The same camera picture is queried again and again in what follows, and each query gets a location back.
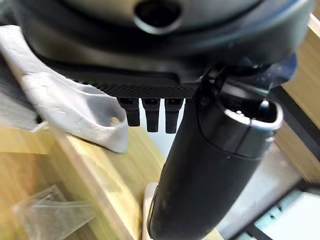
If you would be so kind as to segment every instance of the gray floor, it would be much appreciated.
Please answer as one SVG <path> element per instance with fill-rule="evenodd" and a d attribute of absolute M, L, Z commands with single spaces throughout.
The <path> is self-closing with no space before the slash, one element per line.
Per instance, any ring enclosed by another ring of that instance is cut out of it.
<path fill-rule="evenodd" d="M 15 24 L 7 2 L 0 0 L 0 26 Z M 35 109 L 0 55 L 0 125 L 31 130 L 37 125 L 36 116 Z"/>

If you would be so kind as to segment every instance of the black metal frame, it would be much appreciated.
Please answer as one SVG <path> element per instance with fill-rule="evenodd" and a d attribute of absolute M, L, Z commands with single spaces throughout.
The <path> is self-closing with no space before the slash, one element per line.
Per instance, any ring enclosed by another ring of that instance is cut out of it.
<path fill-rule="evenodd" d="M 256 238 L 257 240 L 273 240 L 268 235 L 266 235 L 263 231 L 258 229 L 255 226 L 255 222 L 258 221 L 260 218 L 262 218 L 270 209 L 272 209 L 274 206 L 276 206 L 282 199 L 284 199 L 286 196 L 288 196 L 293 190 L 301 190 L 302 192 L 320 195 L 320 193 L 310 191 L 310 189 L 320 191 L 320 183 L 310 183 L 310 182 L 306 182 L 305 180 L 299 181 L 297 184 L 295 184 L 293 187 L 291 187 L 287 192 L 285 192 L 282 196 L 277 198 L 269 207 L 267 207 L 262 213 L 260 213 L 247 226 L 243 227 L 239 232 L 237 232 L 235 235 L 233 235 L 230 238 L 230 240 L 236 240 L 244 233 L 247 233 L 248 235 Z"/>

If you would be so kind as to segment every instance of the wooden board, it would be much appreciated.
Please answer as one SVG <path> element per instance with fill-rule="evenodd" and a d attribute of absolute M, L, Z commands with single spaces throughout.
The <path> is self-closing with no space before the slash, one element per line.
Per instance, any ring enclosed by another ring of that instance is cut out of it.
<path fill-rule="evenodd" d="M 68 240 L 140 239 L 144 190 L 148 182 L 159 180 L 165 161 L 144 129 L 130 128 L 124 154 L 53 126 L 34 133 L 0 128 L 0 133 L 1 240 L 27 239 L 12 207 L 52 185 L 69 201 L 86 201 L 96 212 L 96 218 Z M 15 140 L 23 144 L 13 147 Z M 214 230 L 207 240 L 222 237 Z"/>
<path fill-rule="evenodd" d="M 39 140 L 33 132 L 0 128 L 0 239 L 27 240 L 28 236 L 14 214 L 14 206 L 44 189 L 61 182 L 50 165 L 45 145 L 52 138 Z M 68 240 L 95 240 L 88 225 Z"/>
<path fill-rule="evenodd" d="M 320 18 L 320 1 L 316 1 L 315 9 L 313 11 L 313 14 L 317 17 Z"/>
<path fill-rule="evenodd" d="M 305 41 L 298 50 L 299 68 L 295 79 L 283 85 L 299 107 L 320 128 L 320 22 L 309 21 Z M 279 148 L 309 182 L 320 183 L 320 162 L 287 124 L 276 138 Z"/>

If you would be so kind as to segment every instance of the textured black grille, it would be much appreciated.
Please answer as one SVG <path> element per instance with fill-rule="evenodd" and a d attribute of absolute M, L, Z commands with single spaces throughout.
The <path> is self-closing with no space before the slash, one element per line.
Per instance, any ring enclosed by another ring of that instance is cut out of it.
<path fill-rule="evenodd" d="M 195 94 L 196 84 L 185 86 L 137 86 L 92 84 L 101 91 L 117 98 L 132 99 L 189 99 Z"/>

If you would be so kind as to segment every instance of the plastic bag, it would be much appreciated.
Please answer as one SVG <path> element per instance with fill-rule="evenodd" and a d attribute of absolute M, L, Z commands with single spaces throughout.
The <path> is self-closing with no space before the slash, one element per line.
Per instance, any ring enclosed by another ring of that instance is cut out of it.
<path fill-rule="evenodd" d="M 95 217 L 89 204 L 67 202 L 56 186 L 18 203 L 14 212 L 32 240 L 63 240 Z"/>

